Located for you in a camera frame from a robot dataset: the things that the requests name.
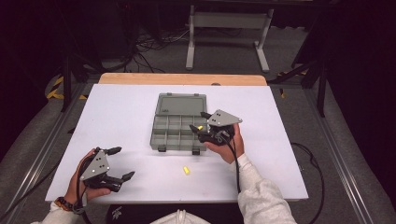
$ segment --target white table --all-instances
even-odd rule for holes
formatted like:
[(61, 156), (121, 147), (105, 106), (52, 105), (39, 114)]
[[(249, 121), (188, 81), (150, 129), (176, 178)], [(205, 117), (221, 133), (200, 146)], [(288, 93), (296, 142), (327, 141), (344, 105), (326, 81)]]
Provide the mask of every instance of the white table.
[[(97, 203), (226, 203), (237, 197), (235, 174), (207, 150), (152, 150), (152, 121), (161, 92), (206, 94), (207, 111), (222, 109), (243, 119), (246, 154), (263, 177), (278, 184), (286, 200), (307, 199), (304, 181), (269, 87), (96, 84), (81, 114), (46, 197), (64, 195), (81, 158), (94, 147), (122, 147), (107, 157), (110, 176), (136, 171), (118, 193)], [(191, 173), (186, 175), (183, 167)]]

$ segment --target floor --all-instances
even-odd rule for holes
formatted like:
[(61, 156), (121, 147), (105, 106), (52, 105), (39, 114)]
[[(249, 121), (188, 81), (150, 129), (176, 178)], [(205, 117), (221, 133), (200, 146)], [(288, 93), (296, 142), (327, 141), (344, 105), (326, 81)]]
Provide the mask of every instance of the floor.
[[(164, 49), (150, 49), (142, 53), (154, 72), (255, 74), (269, 80), (279, 72), (291, 70), (291, 62), (306, 37), (304, 29), (272, 27), (264, 44), (270, 72), (264, 74), (252, 47), (258, 31), (203, 29), (197, 36), (192, 71), (185, 70), (188, 39), (183, 34), (179, 32), (174, 35), (177, 38), (168, 39), (174, 42)], [(136, 57), (137, 62), (132, 61), (120, 71), (150, 72), (145, 59)], [(108, 60), (104, 66), (117, 63)], [(54, 75), (47, 92), (57, 77)], [(91, 75), (86, 84), (74, 83), (75, 95), (89, 94), (98, 78), (98, 75)], [(323, 119), (318, 116), (314, 104), (317, 88), (302, 90), (299, 80), (300, 77), (294, 77), (282, 85), (271, 87), (290, 141), (309, 147), (324, 175), (324, 205), (316, 223), (396, 223), (395, 210), (361, 155), (332, 97), (331, 88), (326, 92), (326, 118)], [(72, 137), (68, 132), (76, 127), (86, 102), (75, 98), (72, 106), (63, 113), (63, 101), (49, 99), (49, 103), (32, 119), (0, 163), (2, 214), (62, 157)], [(297, 147), (293, 150), (301, 166), (309, 199), (290, 202), (290, 208), (298, 223), (308, 223), (319, 209), (322, 196), (320, 177), (310, 164), (309, 156)], [(5, 219), (5, 223), (42, 220), (49, 211), (49, 204), (44, 202), (44, 198), (50, 183), (51, 175), (17, 207), (12, 216)], [(89, 204), (87, 213), (92, 223), (105, 223), (107, 208), (105, 204)]]

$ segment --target hand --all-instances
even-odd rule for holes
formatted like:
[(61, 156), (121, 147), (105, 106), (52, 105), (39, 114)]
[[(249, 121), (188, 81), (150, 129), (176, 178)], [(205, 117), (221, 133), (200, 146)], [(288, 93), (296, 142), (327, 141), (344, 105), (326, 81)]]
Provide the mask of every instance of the hand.
[[(77, 167), (77, 170), (75, 171), (75, 173), (73, 174), (72, 178), (70, 179), (70, 183), (69, 183), (69, 188), (67, 189), (66, 194), (64, 195), (64, 199), (71, 203), (74, 204), (77, 201), (77, 181), (78, 180), (78, 170), (79, 167), (81, 166), (82, 162), (85, 160), (85, 158), (91, 156), (92, 154), (94, 154), (94, 149), (92, 149), (80, 162), (79, 165)], [(79, 192), (82, 195), (83, 191), (85, 189), (85, 185), (84, 182), (80, 181), (79, 182)], [(87, 190), (85, 191), (87, 193), (87, 200), (89, 201), (90, 199), (93, 198), (97, 198), (100, 196), (104, 196), (109, 194), (111, 191), (110, 189), (90, 189), (87, 188)]]
[[(239, 158), (241, 155), (245, 153), (244, 140), (242, 139), (242, 135), (239, 130), (239, 125), (235, 123), (233, 125), (233, 128), (235, 130), (235, 136), (233, 137), (233, 140), (230, 142), (230, 145), (233, 147), (233, 142), (235, 142), (236, 158)], [(210, 142), (204, 142), (204, 145), (210, 150), (219, 153), (220, 156), (228, 163), (231, 164), (234, 161), (233, 153), (231, 152), (231, 150), (227, 145), (217, 146)]]

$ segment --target small yellow block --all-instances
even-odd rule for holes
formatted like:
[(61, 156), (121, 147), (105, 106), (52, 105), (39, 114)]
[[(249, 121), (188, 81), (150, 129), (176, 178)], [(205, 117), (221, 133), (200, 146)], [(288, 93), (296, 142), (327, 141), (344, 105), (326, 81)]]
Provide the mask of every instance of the small yellow block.
[(190, 174), (190, 170), (189, 170), (189, 168), (188, 168), (187, 166), (183, 167), (183, 170), (184, 170), (184, 173), (185, 173), (186, 175), (189, 175), (189, 174)]

